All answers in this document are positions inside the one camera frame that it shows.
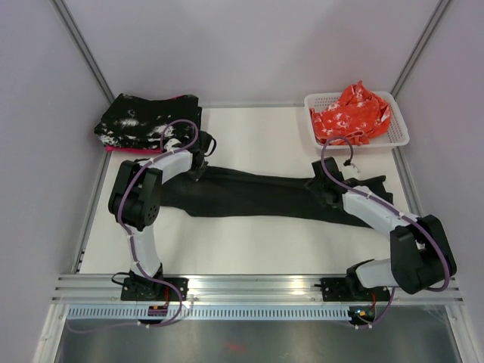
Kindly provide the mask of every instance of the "gray floor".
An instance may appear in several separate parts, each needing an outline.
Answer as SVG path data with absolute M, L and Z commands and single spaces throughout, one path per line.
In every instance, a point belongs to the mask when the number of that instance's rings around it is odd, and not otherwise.
M 88 329 L 119 321 L 71 321 Z M 146 330 L 64 331 L 57 361 L 145 362 L 460 362 L 442 308 L 394 307 L 372 330 L 332 321 L 182 321 Z

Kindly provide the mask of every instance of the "black garment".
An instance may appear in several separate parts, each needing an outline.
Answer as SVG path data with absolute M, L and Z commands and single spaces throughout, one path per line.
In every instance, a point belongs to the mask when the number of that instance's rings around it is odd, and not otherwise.
M 200 129 L 202 109 L 198 98 L 185 95 L 170 100 L 149 101 L 121 94 L 110 105 L 95 127 L 104 145 L 135 149 L 159 149 L 161 133 L 177 119 L 189 119 Z M 187 123 L 178 123 L 167 130 L 163 139 L 166 148 L 187 144 L 194 136 Z
M 306 188 L 311 180 L 208 166 L 198 181 L 180 174 L 165 183 L 161 205 L 193 217 L 286 216 L 367 227 L 357 217 L 322 206 Z M 378 194 L 378 188 L 368 187 Z

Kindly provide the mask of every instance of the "white table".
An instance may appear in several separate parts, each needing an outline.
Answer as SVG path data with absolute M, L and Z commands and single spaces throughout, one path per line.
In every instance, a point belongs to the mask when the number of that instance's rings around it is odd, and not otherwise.
M 312 177 L 311 162 L 319 155 L 305 122 L 299 107 L 205 109 L 202 129 L 218 142 L 209 164 L 261 175 Z M 331 154 L 341 169 L 346 154 Z M 128 271 L 132 264 L 126 237 L 107 202 L 119 165 L 136 158 L 119 152 L 110 158 L 82 273 Z M 386 175 L 395 205 L 408 211 L 390 150 L 357 150 L 354 163 L 361 178 Z M 357 262 L 389 257 L 388 240 L 369 228 L 287 217 L 193 218 L 162 207 L 154 230 L 164 272 L 175 275 L 339 274 Z

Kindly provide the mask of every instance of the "black patterned cloth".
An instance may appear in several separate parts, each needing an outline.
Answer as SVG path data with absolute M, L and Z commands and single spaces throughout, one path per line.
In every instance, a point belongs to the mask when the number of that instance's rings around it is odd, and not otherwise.
M 156 150 L 160 149 L 166 125 L 177 119 L 189 119 L 200 129 L 201 116 L 198 98 L 193 95 L 149 101 L 122 93 L 101 117 L 95 134 L 107 146 Z M 188 144 L 194 131 L 187 123 L 178 123 L 170 126 L 165 136 L 164 151 Z

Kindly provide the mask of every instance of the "plastic basket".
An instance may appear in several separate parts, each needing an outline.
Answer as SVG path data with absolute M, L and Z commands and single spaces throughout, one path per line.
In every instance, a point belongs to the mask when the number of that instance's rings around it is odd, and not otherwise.
M 400 113 L 399 106 L 396 104 L 393 96 L 388 92 L 375 92 L 385 101 L 390 104 L 390 109 L 392 113 L 392 119 L 390 121 L 390 127 L 385 135 L 378 136 L 377 138 L 371 138 L 370 144 L 355 146 L 355 149 L 373 149 L 377 147 L 381 148 L 394 148 L 397 146 L 402 146 L 408 144 L 410 137 L 408 136 L 407 126 L 403 120 L 402 114 Z M 317 149 L 322 149 L 323 144 L 320 144 L 315 137 L 314 129 L 312 128 L 311 114 L 309 113 L 310 108 L 314 108 L 316 112 L 321 112 L 326 110 L 331 104 L 338 101 L 341 96 L 341 92 L 336 93 L 319 93 L 314 95 L 309 95 L 304 98 L 304 108 L 306 112 L 306 119 L 308 124 L 308 130 L 311 135 L 312 143 Z M 346 149 L 348 145 L 330 145 L 327 149 Z

